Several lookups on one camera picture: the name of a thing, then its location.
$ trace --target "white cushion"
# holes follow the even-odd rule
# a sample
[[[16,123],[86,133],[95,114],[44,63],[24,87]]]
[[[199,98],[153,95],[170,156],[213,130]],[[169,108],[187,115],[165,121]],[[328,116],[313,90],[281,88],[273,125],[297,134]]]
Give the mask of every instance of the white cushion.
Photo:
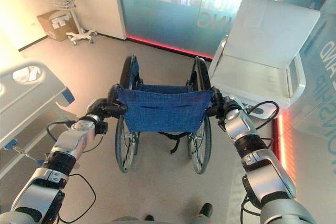
[[[320,12],[272,0],[242,0],[225,54],[286,69]]]
[[[266,100],[277,102],[283,109],[290,105],[286,70],[224,55],[210,82],[223,94],[254,101],[252,105]]]

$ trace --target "white armchair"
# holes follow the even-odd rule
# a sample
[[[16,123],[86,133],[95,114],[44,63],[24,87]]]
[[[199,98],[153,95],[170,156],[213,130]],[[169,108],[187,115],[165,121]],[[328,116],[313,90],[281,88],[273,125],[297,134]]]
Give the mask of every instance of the white armchair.
[[[210,65],[211,84],[244,104],[272,100],[280,112],[287,109],[306,86],[299,50],[319,16],[319,11],[287,3],[242,0]],[[274,109],[263,104],[251,114],[266,119]]]

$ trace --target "white chair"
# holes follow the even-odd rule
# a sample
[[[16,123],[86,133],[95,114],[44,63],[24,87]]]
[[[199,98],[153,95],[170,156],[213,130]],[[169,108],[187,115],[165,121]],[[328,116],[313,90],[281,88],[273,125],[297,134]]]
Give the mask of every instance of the white chair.
[[[1,33],[0,58],[0,149],[47,110],[53,109],[60,121],[76,118],[58,106],[66,107],[74,100],[70,90],[46,65],[25,60]],[[31,139],[23,146],[25,152],[45,135],[42,131]],[[0,179],[23,156],[18,154],[2,166]]]
[[[319,11],[287,3],[242,0],[210,65],[211,84],[243,104],[271,100],[280,112],[287,109],[306,86],[299,50],[319,16]],[[251,114],[266,119],[274,109],[264,104]]]

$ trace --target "wheelchair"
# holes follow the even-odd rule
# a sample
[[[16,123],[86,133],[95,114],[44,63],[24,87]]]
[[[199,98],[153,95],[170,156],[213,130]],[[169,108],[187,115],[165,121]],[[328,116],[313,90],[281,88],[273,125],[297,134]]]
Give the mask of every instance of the wheelchair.
[[[211,126],[205,111],[213,91],[205,61],[195,57],[185,86],[157,86],[143,83],[135,55],[125,60],[116,100],[127,106],[115,131],[115,156],[120,171],[129,171],[138,153],[141,132],[158,132],[175,140],[173,154],[186,136],[189,157],[198,174],[206,170],[211,155]]]

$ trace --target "cardboard box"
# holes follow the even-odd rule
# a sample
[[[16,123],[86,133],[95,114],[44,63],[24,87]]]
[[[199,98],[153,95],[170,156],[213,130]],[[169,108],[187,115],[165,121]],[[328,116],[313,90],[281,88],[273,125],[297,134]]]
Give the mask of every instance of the cardboard box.
[[[37,16],[49,38],[62,41],[68,38],[66,33],[78,33],[71,13],[65,10],[52,10]]]

